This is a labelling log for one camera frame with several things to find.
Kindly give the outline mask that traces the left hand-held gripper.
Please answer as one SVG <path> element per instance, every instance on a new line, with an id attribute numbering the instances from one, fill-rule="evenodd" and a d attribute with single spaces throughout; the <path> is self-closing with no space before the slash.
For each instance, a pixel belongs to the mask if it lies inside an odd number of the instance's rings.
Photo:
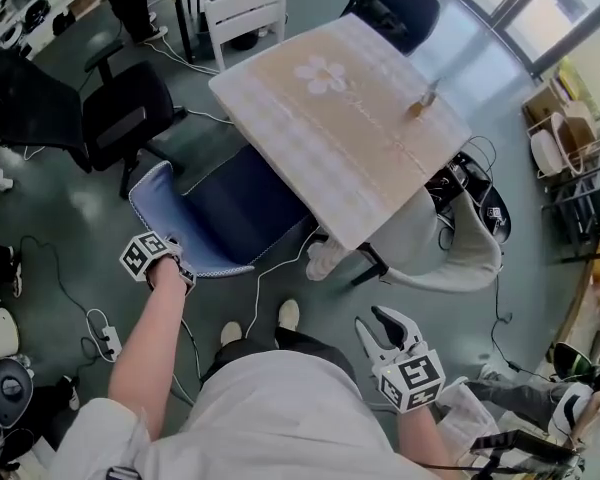
<path id="1" fill-rule="evenodd" d="M 174 240 L 163 239 L 155 231 L 134 236 L 119 257 L 120 264 L 136 282 L 146 282 L 151 290 L 154 285 L 149 272 L 163 257 L 171 257 L 177 264 L 179 276 L 189 294 L 196 285 L 196 272 L 182 257 L 183 249 Z"/>

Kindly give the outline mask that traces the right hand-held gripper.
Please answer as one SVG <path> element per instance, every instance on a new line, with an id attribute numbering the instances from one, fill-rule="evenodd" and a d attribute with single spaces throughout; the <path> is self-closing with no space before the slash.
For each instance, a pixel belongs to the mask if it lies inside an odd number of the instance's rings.
<path id="1" fill-rule="evenodd" d="M 371 312 L 383 325 L 389 342 L 398 354 L 385 361 L 386 350 L 367 323 L 355 318 L 355 331 L 368 359 L 378 391 L 400 413 L 408 413 L 433 403 L 446 383 L 437 351 L 422 342 L 417 324 L 406 315 L 385 306 L 372 306 Z"/>

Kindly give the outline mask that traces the blue fabric chair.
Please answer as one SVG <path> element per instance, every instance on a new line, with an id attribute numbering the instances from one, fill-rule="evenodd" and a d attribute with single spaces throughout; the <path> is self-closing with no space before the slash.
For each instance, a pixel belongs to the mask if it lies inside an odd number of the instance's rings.
<path id="1" fill-rule="evenodd" d="M 163 161 L 130 190 L 145 227 L 175 242 L 181 259 L 203 279 L 237 276 L 313 216 L 250 145 L 241 148 L 186 192 Z"/>

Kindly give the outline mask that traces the person's left forearm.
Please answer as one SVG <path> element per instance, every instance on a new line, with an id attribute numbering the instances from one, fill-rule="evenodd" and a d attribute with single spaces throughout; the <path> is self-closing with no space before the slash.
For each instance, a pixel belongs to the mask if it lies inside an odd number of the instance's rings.
<path id="1" fill-rule="evenodd" d="M 108 397 L 143 416 L 156 440 L 164 425 L 187 285 L 169 256 L 159 259 L 148 277 L 153 290 L 113 367 Z"/>

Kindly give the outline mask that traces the person's right forearm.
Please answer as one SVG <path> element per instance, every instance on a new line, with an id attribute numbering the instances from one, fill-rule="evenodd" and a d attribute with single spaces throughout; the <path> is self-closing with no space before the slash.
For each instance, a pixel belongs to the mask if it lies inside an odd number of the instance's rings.
<path id="1" fill-rule="evenodd" d="M 448 449 L 427 406 L 397 416 L 399 453 L 413 462 L 451 466 Z"/>

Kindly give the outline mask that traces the light grey shell chair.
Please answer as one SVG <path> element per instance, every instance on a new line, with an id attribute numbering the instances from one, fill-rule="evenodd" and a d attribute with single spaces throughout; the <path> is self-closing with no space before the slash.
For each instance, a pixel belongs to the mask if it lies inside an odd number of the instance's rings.
<path id="1" fill-rule="evenodd" d="M 502 268 L 499 243 L 480 220 L 469 193 L 451 201 L 454 236 L 445 262 L 421 275 L 407 275 L 393 267 L 379 276 L 388 284 L 442 293 L 469 293 L 492 284 Z"/>

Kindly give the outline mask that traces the black mesh office chair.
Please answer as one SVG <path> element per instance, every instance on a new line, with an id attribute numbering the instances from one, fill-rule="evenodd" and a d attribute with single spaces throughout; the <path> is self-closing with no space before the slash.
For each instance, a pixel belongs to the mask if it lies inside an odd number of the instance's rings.
<path id="1" fill-rule="evenodd" d="M 139 152 L 167 160 L 151 142 L 186 112 L 149 62 L 112 73 L 108 60 L 123 46 L 115 39 L 86 62 L 102 80 L 86 99 L 19 53 L 0 51 L 0 144 L 64 150 L 86 173 L 123 162 L 119 195 L 127 198 Z"/>

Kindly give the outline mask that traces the white wooden slatted chair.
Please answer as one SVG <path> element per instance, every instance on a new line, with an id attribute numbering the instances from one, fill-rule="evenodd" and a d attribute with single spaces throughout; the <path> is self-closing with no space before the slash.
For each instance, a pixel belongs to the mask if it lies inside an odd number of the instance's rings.
<path id="1" fill-rule="evenodd" d="M 287 0 L 208 0 L 205 15 L 220 72 L 226 69 L 222 46 L 246 33 L 273 27 L 278 43 L 285 40 Z"/>

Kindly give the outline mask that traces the dark navy padded chair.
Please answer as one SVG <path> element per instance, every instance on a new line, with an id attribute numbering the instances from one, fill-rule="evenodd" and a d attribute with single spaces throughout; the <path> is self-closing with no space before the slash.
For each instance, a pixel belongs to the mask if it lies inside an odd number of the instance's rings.
<path id="1" fill-rule="evenodd" d="M 438 0 L 349 0 L 342 16 L 357 16 L 408 56 L 429 38 L 440 10 Z"/>

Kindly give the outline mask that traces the person's black trousers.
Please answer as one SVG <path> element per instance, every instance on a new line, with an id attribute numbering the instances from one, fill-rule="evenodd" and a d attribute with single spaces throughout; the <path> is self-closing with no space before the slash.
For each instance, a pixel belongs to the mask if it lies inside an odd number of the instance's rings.
<path id="1" fill-rule="evenodd" d="M 247 338 L 221 346 L 203 377 L 198 402 L 225 397 L 257 406 L 313 408 L 361 401 L 351 364 L 338 349 L 280 327 L 275 338 L 275 347 Z"/>

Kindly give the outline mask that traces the white power strip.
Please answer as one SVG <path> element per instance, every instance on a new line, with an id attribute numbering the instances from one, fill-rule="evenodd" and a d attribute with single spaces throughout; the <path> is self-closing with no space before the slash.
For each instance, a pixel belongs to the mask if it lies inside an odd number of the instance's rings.
<path id="1" fill-rule="evenodd" d="M 115 363 L 122 351 L 122 345 L 114 326 L 105 325 L 102 328 L 104 348 L 100 350 L 101 356 L 109 363 Z"/>

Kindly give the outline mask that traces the person's right beige shoe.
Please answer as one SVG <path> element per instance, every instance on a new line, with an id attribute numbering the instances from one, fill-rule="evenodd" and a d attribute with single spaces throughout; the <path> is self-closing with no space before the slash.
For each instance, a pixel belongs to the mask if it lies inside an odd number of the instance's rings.
<path id="1" fill-rule="evenodd" d="M 300 321 L 300 308 L 294 299 L 286 300 L 278 310 L 278 326 L 296 331 Z"/>

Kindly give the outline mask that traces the person's beige shoe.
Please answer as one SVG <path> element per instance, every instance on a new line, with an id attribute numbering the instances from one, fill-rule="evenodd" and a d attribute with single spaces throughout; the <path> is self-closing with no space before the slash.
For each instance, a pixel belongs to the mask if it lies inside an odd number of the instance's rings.
<path id="1" fill-rule="evenodd" d="M 278 310 L 278 326 L 296 331 L 300 321 L 300 308 L 294 299 L 286 300 Z"/>
<path id="2" fill-rule="evenodd" d="M 243 331 L 237 321 L 230 321 L 224 325 L 220 334 L 220 345 L 225 347 L 230 343 L 239 341 L 243 338 Z"/>

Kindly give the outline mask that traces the person's left beige shoe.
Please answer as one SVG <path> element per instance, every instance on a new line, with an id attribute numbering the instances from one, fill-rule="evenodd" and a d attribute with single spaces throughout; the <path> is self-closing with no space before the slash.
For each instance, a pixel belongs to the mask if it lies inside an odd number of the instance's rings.
<path id="1" fill-rule="evenodd" d="M 239 341 L 243 338 L 243 331 L 237 321 L 230 321 L 224 325 L 220 334 L 220 345 L 225 347 L 230 343 Z"/>

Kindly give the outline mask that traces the person's white shirt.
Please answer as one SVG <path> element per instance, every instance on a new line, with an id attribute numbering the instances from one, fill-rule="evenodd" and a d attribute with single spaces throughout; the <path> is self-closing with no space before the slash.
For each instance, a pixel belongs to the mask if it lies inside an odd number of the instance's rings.
<path id="1" fill-rule="evenodd" d="M 153 441 L 120 403 L 84 405 L 50 480 L 439 480 L 395 453 L 349 376 L 314 356 L 274 350 L 222 367 L 182 430 Z"/>

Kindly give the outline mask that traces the black oval board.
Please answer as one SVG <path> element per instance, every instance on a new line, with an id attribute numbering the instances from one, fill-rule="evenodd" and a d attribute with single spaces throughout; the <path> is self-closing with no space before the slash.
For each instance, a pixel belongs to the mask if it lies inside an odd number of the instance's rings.
<path id="1" fill-rule="evenodd" d="M 500 245 L 509 239 L 512 230 L 511 217 L 503 198 L 494 186 L 485 195 L 479 215 L 487 230 Z"/>

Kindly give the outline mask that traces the black gear bundle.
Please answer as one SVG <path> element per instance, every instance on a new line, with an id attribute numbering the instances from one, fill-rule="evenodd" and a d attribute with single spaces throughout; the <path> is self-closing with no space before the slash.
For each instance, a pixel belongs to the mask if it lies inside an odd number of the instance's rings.
<path id="1" fill-rule="evenodd" d="M 438 213 L 463 191 L 468 192 L 476 207 L 481 207 L 492 186 L 488 173 L 464 152 L 459 152 L 425 184 Z"/>

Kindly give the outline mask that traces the dark glossy helmet shell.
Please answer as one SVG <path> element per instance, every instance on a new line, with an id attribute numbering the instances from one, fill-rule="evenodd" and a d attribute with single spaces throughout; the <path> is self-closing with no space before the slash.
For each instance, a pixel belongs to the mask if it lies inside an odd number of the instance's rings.
<path id="1" fill-rule="evenodd" d="M 553 347 L 552 364 L 557 377 L 565 382 L 591 383 L 595 378 L 595 367 L 589 358 L 565 342 Z"/>

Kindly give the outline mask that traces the grey round backpack pod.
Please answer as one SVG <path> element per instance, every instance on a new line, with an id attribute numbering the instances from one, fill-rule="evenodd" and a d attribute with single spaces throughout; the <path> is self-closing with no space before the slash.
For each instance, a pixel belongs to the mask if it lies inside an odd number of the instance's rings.
<path id="1" fill-rule="evenodd" d="M 12 428 L 26 412 L 33 394 L 27 369 L 12 358 L 0 359 L 0 426 Z"/>

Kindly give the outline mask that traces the small wooden card stand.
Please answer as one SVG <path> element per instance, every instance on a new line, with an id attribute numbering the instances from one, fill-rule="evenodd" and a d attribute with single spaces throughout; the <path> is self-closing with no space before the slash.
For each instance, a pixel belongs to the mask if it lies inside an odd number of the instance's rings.
<path id="1" fill-rule="evenodd" d="M 407 109 L 407 116 L 409 118 L 418 119 L 434 103 L 440 82 L 440 79 L 432 82 L 419 99 L 409 106 Z"/>

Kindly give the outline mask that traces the metal rack with baskets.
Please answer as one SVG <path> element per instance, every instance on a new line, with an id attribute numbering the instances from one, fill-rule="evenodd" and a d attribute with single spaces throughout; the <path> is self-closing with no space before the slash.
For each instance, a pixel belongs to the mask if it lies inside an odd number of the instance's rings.
<path id="1" fill-rule="evenodd" d="M 536 177 L 573 252 L 564 263 L 600 259 L 600 129 L 591 94 L 561 60 L 521 105 Z"/>

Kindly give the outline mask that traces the glass door with dark frame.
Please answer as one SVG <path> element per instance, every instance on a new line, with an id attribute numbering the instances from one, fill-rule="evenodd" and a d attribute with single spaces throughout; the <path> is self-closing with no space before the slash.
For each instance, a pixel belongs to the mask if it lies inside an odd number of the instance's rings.
<path id="1" fill-rule="evenodd" d="M 460 0 L 538 77 L 600 27 L 600 0 Z"/>

